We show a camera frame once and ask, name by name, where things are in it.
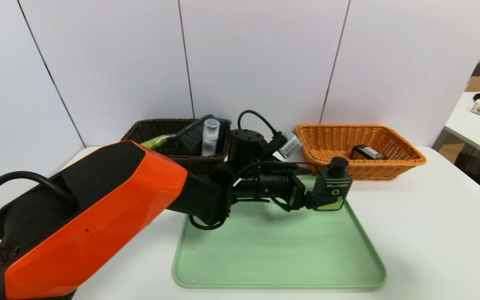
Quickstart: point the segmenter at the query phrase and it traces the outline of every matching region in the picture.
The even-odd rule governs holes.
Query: basket
[[[154,119],[136,122],[122,137],[122,140],[132,140],[142,143],[159,135],[177,133],[195,119]],[[154,151],[164,154],[193,174],[211,173],[217,164],[223,162],[229,151],[225,135],[230,131],[230,125],[221,123],[220,138],[216,144],[216,154],[212,156],[189,155],[180,142],[168,142]]]
[[[392,180],[407,170],[424,165],[425,157],[393,129],[381,125],[299,125],[297,136],[314,174],[335,156],[349,160],[349,174],[357,180]],[[387,160],[352,160],[356,145],[366,144]]]

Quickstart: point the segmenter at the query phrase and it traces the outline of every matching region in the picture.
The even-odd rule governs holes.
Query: plastic bottle
[[[216,154],[216,142],[220,135],[220,122],[213,118],[205,120],[203,125],[203,145],[201,156],[211,156]]]

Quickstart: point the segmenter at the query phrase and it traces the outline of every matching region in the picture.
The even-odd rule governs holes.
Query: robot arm
[[[40,183],[0,209],[0,300],[70,300],[164,209],[186,213],[194,226],[211,230],[240,201],[270,198],[290,211],[338,200],[324,192],[326,172],[318,175],[314,192],[305,192],[296,177],[305,169],[265,157],[272,143],[241,131],[232,131],[229,161],[209,175],[190,174],[166,156],[125,141],[50,179],[30,172],[0,177],[0,185],[16,178]],[[339,195],[345,198],[348,188]]]

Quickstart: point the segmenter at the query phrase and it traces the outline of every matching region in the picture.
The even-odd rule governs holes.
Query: green brush handle
[[[159,135],[156,138],[153,138],[151,140],[147,140],[140,145],[148,148],[148,149],[156,149],[162,146],[163,144],[166,144],[168,142],[168,138],[174,137],[175,135]]]

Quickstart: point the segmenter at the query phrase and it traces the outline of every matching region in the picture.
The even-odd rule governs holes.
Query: white desk
[[[475,94],[462,94],[444,129],[480,150],[480,116],[471,112]]]
[[[480,299],[480,186],[434,150],[419,150],[426,165],[390,182],[354,182],[349,192],[387,268],[378,289],[181,288],[171,268],[185,216],[164,211],[86,281],[74,300]]]

